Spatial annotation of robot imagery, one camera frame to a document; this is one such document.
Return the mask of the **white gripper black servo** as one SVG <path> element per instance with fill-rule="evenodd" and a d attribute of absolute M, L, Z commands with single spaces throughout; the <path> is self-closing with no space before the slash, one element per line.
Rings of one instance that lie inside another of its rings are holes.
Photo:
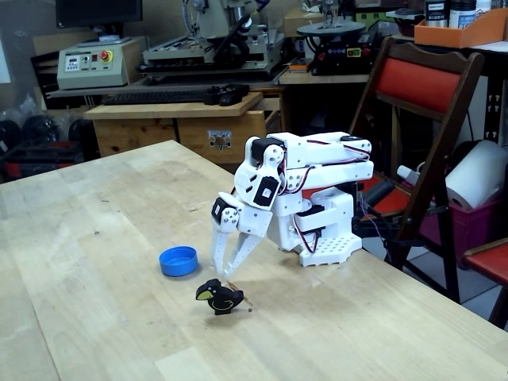
<path fill-rule="evenodd" d="M 210 256 L 216 272 L 230 279 L 235 270 L 266 236 L 273 213 L 262 210 L 236 199 L 235 196 L 219 192 L 212 205 L 212 241 Z M 225 250 L 229 236 L 236 232 L 237 245 L 225 264 Z"/>

